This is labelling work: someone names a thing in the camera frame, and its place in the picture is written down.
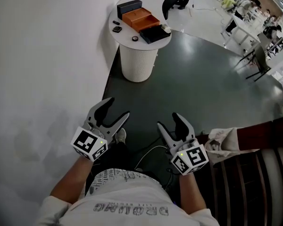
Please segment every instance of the small round object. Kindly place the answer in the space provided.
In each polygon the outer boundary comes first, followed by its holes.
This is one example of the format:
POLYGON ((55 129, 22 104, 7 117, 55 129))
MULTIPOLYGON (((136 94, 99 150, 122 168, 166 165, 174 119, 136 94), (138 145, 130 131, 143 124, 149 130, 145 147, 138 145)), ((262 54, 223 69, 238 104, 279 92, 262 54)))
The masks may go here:
POLYGON ((132 41, 136 42, 138 40, 138 37, 137 36, 133 36, 132 37, 132 41))

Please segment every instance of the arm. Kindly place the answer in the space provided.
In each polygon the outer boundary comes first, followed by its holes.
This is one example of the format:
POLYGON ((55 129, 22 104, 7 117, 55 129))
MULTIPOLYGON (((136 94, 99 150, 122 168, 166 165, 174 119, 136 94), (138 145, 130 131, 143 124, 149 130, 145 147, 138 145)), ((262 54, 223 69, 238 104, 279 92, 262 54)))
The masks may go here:
POLYGON ((53 188, 50 195, 74 204, 81 194, 92 165, 92 161, 80 156, 72 168, 53 188))
POLYGON ((192 214, 201 209, 206 209, 206 203, 198 189, 197 182, 193 173, 179 177, 181 208, 187 213, 192 214))

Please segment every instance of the tabletop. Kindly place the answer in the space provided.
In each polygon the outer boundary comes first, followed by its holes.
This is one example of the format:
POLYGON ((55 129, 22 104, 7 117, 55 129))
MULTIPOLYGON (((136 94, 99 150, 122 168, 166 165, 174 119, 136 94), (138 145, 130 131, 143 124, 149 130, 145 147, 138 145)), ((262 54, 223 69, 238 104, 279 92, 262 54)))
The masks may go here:
MULTIPOLYGON (((128 1, 132 1, 132 0, 120 0, 117 4, 121 4, 124 2, 128 2, 128 1)), ((164 0, 140 0, 140 1, 142 1, 142 7, 150 11, 152 15, 160 21, 160 24, 167 24, 164 18, 164 15, 162 13, 162 4, 164 0)), ((109 30, 113 38, 118 43, 128 48, 133 48, 137 50, 155 50, 155 49, 162 48, 170 42, 171 37, 172 37, 171 35, 170 37, 167 37, 167 38, 158 40, 154 43, 148 44, 139 35, 137 31, 135 31, 133 28, 131 28, 129 25, 127 25, 126 23, 124 23, 122 20, 120 20, 117 17, 117 7, 116 6, 113 8, 109 16, 109 30), (121 32, 116 33, 112 31, 112 29, 116 26, 116 24, 112 23, 113 20, 120 23, 119 26, 123 28, 121 32), (138 36, 139 38, 138 41, 136 42, 132 41, 133 36, 138 36)))
POLYGON ((239 29, 241 29, 242 31, 247 33, 250 37, 252 37, 254 40, 260 43, 260 39, 257 36, 257 32, 251 27, 251 25, 246 24, 243 20, 236 17, 235 15, 232 15, 232 18, 235 24, 237 25, 237 27, 239 27, 239 29))

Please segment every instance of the white table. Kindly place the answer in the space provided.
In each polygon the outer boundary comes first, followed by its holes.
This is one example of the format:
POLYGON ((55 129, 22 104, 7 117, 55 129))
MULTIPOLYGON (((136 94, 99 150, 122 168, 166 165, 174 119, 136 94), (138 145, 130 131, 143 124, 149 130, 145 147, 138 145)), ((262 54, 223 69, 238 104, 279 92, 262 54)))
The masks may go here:
POLYGON ((227 45, 227 43, 235 36, 235 34, 238 32, 238 30, 242 30, 246 33, 245 37, 240 41, 239 45, 241 45, 249 36, 253 38, 255 43, 253 46, 249 49, 249 51, 252 51, 259 43, 260 40, 257 36, 257 32, 248 24, 246 24, 244 21, 242 21, 240 18, 236 17, 235 15, 232 15, 232 18, 228 22, 228 24, 225 26, 225 28, 222 30, 221 34, 223 34, 226 30, 226 28, 231 24, 231 22, 234 21, 237 25, 237 27, 234 29, 232 35, 228 38, 228 40, 224 43, 224 46, 227 45))
MULTIPOLYGON (((120 0, 117 4, 128 1, 132 0, 120 0)), ((142 1, 142 7, 150 11, 160 21, 160 24, 166 24, 162 13, 162 3, 164 0, 140 1, 142 1)), ((148 44, 137 31, 117 17, 116 6, 109 16, 109 30, 113 38, 119 43, 123 75, 126 79, 133 82, 142 82, 150 77, 158 49, 166 46, 172 37, 171 35, 170 37, 148 44), (120 33, 112 31, 116 26, 112 23, 113 20, 119 22, 119 26, 123 28, 120 33), (132 41, 133 36, 137 36, 138 41, 132 41)))

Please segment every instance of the ribbed table base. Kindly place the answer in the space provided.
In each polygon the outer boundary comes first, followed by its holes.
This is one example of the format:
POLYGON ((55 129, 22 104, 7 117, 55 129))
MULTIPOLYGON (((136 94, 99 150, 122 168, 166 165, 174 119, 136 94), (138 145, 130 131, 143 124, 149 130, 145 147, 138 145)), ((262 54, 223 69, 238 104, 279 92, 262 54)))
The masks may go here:
POLYGON ((122 62, 122 72, 125 78, 132 82, 142 82, 151 75, 156 50, 136 50, 119 45, 122 62))

